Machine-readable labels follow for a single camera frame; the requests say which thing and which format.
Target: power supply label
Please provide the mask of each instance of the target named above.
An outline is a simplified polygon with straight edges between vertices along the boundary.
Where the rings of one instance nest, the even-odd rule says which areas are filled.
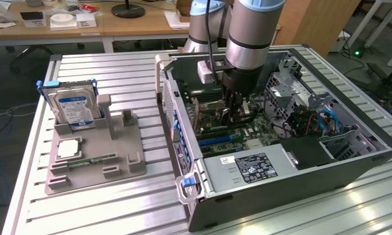
[[[276,170],[265,153],[236,158],[234,163],[240,169],[244,181],[252,183],[277,176]]]

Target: lamp base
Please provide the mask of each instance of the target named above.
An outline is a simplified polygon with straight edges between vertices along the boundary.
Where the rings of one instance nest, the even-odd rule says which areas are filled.
[[[126,9],[126,5],[119,4],[111,7],[111,13],[114,16],[130,19],[141,17],[145,14],[145,9],[133,4],[129,4],[129,9]]]

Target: gray floor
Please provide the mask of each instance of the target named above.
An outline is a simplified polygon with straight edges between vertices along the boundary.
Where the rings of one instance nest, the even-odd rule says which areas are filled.
[[[346,31],[353,32],[362,15],[354,17],[349,20],[345,27]],[[376,25],[376,22],[370,22],[366,26],[360,38],[365,38],[370,28]],[[130,51],[138,50],[134,48],[134,42],[126,42],[125,44],[117,43],[117,51]],[[174,40],[174,45],[181,46],[184,41]],[[85,49],[78,50],[75,44],[63,45],[50,45],[49,48],[55,54],[87,54],[87,53],[102,53],[102,45],[99,43],[85,43]],[[361,41],[353,45],[357,48],[361,45]],[[38,94],[35,92],[34,83],[37,80],[43,79],[47,59],[49,56],[42,51],[35,51],[29,57],[21,61],[18,64],[21,68],[19,74],[13,74],[7,70],[7,64],[11,58],[15,56],[21,50],[26,47],[15,47],[14,53],[7,53],[3,47],[0,47],[0,107],[13,107],[23,103],[37,102]],[[165,41],[142,41],[141,50],[155,50],[155,49],[169,49],[166,47]],[[365,54],[360,59],[362,63],[373,62],[378,64],[385,72],[390,72],[390,68],[385,66],[385,63],[392,57],[392,29],[385,28],[382,34],[376,40],[373,47],[373,55]],[[328,61],[333,66],[345,72],[360,66],[360,64],[346,58],[344,58],[338,53],[330,54],[326,57]],[[365,73],[365,69],[356,70],[349,73],[349,76],[366,81],[369,75]],[[34,107],[26,107],[22,110],[17,110],[14,114],[23,114],[31,112]],[[7,116],[2,116],[0,120],[6,120]],[[17,179],[18,167],[21,162],[21,157],[23,154],[25,143],[27,140],[27,134],[30,130],[30,124],[33,120],[33,115],[26,117],[14,117],[11,121],[13,130],[7,138],[0,143],[0,161],[2,163],[3,172],[7,180],[7,195],[0,203],[0,232],[2,229],[2,223],[6,215],[6,207],[10,200],[10,195]],[[0,176],[0,197],[2,194],[2,180]]]

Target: sticker on power supply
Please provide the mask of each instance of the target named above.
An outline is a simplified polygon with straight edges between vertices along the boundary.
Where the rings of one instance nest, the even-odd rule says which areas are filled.
[[[266,158],[265,153],[236,158],[234,163],[246,183],[253,183],[258,180],[277,176],[276,170]]]
[[[70,98],[61,98],[58,100],[66,122],[73,126],[89,125],[93,122],[93,115],[89,108],[86,108],[85,96]]]

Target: aluminum workbench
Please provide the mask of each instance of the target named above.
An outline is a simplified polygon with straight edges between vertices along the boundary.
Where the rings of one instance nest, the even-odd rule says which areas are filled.
[[[392,136],[392,116],[317,53],[290,46]],[[47,196],[43,193],[53,114],[38,101],[27,146],[3,225],[9,234],[188,234],[154,99],[154,55],[174,51],[67,55],[50,61],[46,80],[97,80],[111,95],[110,111],[138,116],[147,173]],[[302,70],[302,80],[320,83]],[[346,187],[194,234],[392,234],[392,159]]]

